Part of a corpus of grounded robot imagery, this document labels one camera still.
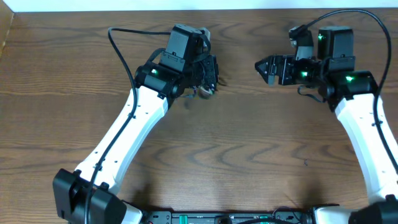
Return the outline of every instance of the green connector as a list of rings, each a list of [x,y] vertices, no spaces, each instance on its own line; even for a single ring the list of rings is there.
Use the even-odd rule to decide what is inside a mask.
[[[261,215],[260,218],[268,218],[267,215]],[[268,224],[269,222],[260,222],[260,224]]]
[[[180,215],[180,224],[188,224],[188,215]]]

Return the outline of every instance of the black cable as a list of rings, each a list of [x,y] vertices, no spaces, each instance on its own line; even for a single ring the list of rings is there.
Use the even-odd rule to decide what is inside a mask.
[[[327,56],[327,57],[325,57],[325,58],[321,61],[321,70],[320,70],[320,73],[319,73],[321,79],[323,79],[323,76],[324,76],[324,74],[323,74],[324,67],[325,67],[325,65],[326,65],[326,62],[327,62],[329,59],[331,59],[331,56]]]
[[[309,88],[309,89],[311,89],[311,90],[314,89],[314,87],[309,86],[309,85],[300,85],[300,86],[297,88],[297,93],[298,93],[299,95],[310,97],[310,98],[314,99],[314,100],[315,100],[316,102],[318,102],[318,103],[324,103],[324,102],[326,102],[326,99],[325,99],[325,98],[324,98],[323,100],[319,100],[316,96],[314,96],[314,95],[312,95],[312,94],[309,94],[309,93],[307,93],[307,94],[302,94],[302,93],[301,93],[301,90],[302,90],[303,88]]]
[[[148,61],[152,62],[153,60],[155,60],[155,58],[157,56],[159,56],[162,52],[165,52],[166,49],[165,48],[159,48],[156,49],[154,52],[152,52],[152,54],[149,56]]]
[[[277,212],[278,210],[280,210],[281,208],[287,208],[287,209],[289,209],[289,210],[293,213],[294,217],[298,220],[298,222],[297,222],[296,224],[300,224],[300,223],[301,223],[301,222],[300,222],[300,219],[298,218],[298,216],[296,216],[296,213],[294,213],[293,209],[290,208],[290,207],[288,207],[288,206],[281,206],[281,207],[279,207],[279,208],[276,208],[275,211],[272,212],[272,217],[273,217],[273,218],[275,218],[276,212]]]
[[[193,63],[201,62],[202,60],[204,60],[205,58],[207,58],[207,56],[209,56],[210,51],[211,51],[211,44],[210,44],[210,41],[209,41],[209,39],[207,38],[207,36],[206,36],[205,34],[202,34],[202,35],[200,36],[200,38],[201,38],[201,39],[203,40],[203,42],[206,44],[207,50],[206,50],[206,52],[203,52],[202,54],[198,55],[198,56],[194,59]]]
[[[376,93],[374,94],[374,101],[373,101],[373,118],[374,118],[374,124],[376,125],[377,131],[379,133],[380,136],[380,140],[383,143],[384,148],[386,149],[387,155],[390,158],[390,161],[392,162],[392,165],[394,166],[396,173],[398,174],[398,164],[397,161],[394,158],[394,155],[392,154],[390,147],[388,146],[388,143],[386,141],[386,138],[384,137],[383,131],[381,129],[380,126],[380,120],[379,120],[379,113],[377,111],[377,103],[379,101],[379,97],[381,94],[381,90],[383,88],[384,82],[386,81],[387,78],[387,73],[388,73],[388,69],[390,67],[390,63],[391,63],[391,37],[390,37],[390,33],[388,33],[387,27],[381,22],[381,20],[373,13],[363,10],[363,9],[342,9],[342,10],[337,10],[337,11],[333,11],[333,12],[329,12],[321,17],[319,17],[318,19],[315,19],[314,21],[310,22],[309,24],[303,26],[301,28],[301,30],[305,30],[308,29],[310,26],[314,25],[315,23],[317,23],[318,21],[335,15],[335,14],[339,14],[339,13],[343,13],[343,12],[360,12],[360,13],[364,13],[367,14],[368,16],[372,17],[381,27],[381,29],[383,30],[384,34],[386,35],[386,40],[387,40],[387,62],[386,62],[386,67],[384,69],[383,72],[383,76],[381,78],[380,84],[379,84],[379,88],[377,89]]]
[[[127,65],[125,59],[123,58],[120,50],[118,49],[118,47],[116,46],[116,44],[113,41],[111,32],[112,31],[121,31],[121,32],[131,32],[131,33],[136,33],[136,34],[150,34],[150,35],[170,35],[170,32],[151,32],[151,31],[140,31],[140,30],[130,30],[130,29],[122,29],[122,28],[114,28],[111,27],[108,29],[108,39],[112,44],[112,47],[114,49],[114,51],[117,53],[117,55],[120,58],[120,61],[122,61],[122,64],[124,66],[124,69],[126,69],[127,75],[130,79],[130,84],[131,84],[131,89],[132,89],[132,95],[134,97],[134,103],[132,105],[132,109],[131,112],[129,113],[127,120],[123,123],[123,125],[121,126],[121,128],[119,129],[118,133],[116,133],[116,135],[113,137],[112,141],[110,142],[110,144],[107,146],[107,148],[105,149],[104,153],[102,154],[101,158],[99,159],[98,163],[95,165],[95,169],[93,172],[93,175],[91,176],[91,180],[88,186],[88,193],[86,196],[86,201],[85,201],[85,224],[88,224],[88,219],[89,219],[89,209],[90,209],[90,202],[91,202],[91,196],[93,194],[93,187],[94,187],[94,182],[95,182],[95,178],[98,174],[98,171],[100,171],[100,169],[102,168],[102,162],[105,160],[106,155],[108,154],[108,152],[111,150],[113,144],[116,142],[116,140],[118,139],[118,137],[120,136],[120,134],[123,132],[124,128],[127,126],[127,124],[130,122],[131,118],[135,118],[134,113],[136,112],[136,108],[137,108],[137,90],[136,90],[136,84],[134,82],[134,78],[131,74],[130,68]]]
[[[276,218],[255,218],[255,219],[240,222],[237,224],[254,224],[254,223],[260,223],[260,222],[272,222],[272,223],[276,223],[276,224],[292,224],[291,222],[279,220]]]

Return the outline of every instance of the wooden table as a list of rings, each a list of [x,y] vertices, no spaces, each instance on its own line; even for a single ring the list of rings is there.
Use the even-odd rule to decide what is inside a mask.
[[[264,211],[367,205],[351,143],[327,105],[273,88],[254,70],[271,54],[292,54],[287,32],[330,10],[18,13],[0,61],[0,222],[64,223],[52,180],[72,171],[99,143],[129,93],[107,28],[207,27],[221,86],[210,100],[177,100],[134,158],[119,197],[141,208]],[[398,9],[374,10],[393,38],[383,100],[398,136]],[[361,14],[313,28],[354,29],[357,69],[380,79],[386,41]],[[132,71],[168,37],[115,34]]]

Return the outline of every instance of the white arm segment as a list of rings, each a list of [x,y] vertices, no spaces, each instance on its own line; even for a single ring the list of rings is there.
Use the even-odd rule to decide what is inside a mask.
[[[101,185],[102,182],[106,182],[109,184],[109,192],[115,195],[121,188],[124,175],[132,158],[136,155],[137,150],[141,147],[149,131],[166,114],[168,109],[167,99],[159,98],[157,91],[147,87],[141,86],[138,88],[137,97],[137,109],[134,113],[136,118],[130,120],[106,155],[105,161],[102,163],[102,169],[98,172],[94,182],[97,186]],[[131,90],[124,108],[109,131],[94,151],[76,167],[76,170],[81,170],[81,178],[90,181],[95,164],[99,161],[113,137],[126,121],[133,103],[134,97]]]
[[[335,113],[342,123],[361,166],[368,192],[369,204],[386,200],[386,195],[398,195],[398,175],[380,140],[374,125],[372,93],[354,95],[353,100],[343,99]],[[381,129],[395,159],[398,159],[398,145],[388,126],[381,98],[377,111],[382,121]],[[343,207],[322,207],[315,210],[317,224],[348,223],[351,212]]]

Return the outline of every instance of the white wall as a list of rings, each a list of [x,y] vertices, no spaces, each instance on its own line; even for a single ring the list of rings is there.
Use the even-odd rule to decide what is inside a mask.
[[[398,0],[4,0],[4,2],[14,12],[398,7]]]

